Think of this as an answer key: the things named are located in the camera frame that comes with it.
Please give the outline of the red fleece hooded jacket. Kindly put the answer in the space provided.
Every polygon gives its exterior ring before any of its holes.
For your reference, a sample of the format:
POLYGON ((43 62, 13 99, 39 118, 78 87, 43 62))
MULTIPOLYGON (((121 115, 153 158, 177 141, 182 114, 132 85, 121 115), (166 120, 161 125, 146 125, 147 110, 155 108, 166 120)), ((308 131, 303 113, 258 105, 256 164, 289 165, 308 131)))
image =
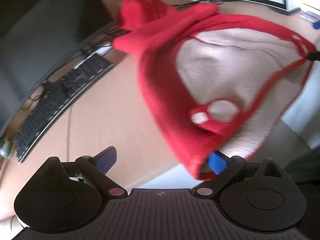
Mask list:
POLYGON ((215 151, 249 159, 302 91, 313 43, 282 25, 200 3, 123 0, 114 48, 134 55, 137 81, 176 158, 198 180, 215 151))

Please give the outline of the black keyboard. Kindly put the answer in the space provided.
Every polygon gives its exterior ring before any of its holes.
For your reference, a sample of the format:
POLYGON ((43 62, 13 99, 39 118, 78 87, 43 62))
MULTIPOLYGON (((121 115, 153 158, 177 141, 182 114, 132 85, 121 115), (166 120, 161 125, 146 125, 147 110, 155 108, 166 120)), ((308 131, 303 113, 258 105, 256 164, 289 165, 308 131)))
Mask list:
POLYGON ((57 81, 45 85, 38 104, 16 134, 16 157, 19 163, 25 161, 29 152, 56 119, 112 68, 110 61, 93 54, 57 81))

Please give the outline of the left computer monitor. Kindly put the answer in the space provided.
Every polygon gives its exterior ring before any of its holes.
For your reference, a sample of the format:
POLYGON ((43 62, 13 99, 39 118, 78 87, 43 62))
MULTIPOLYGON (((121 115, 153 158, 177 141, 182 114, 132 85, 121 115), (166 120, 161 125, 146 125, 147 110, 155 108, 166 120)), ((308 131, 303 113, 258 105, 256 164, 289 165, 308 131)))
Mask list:
POLYGON ((50 74, 113 24, 101 0, 1 0, 1 131, 50 74))

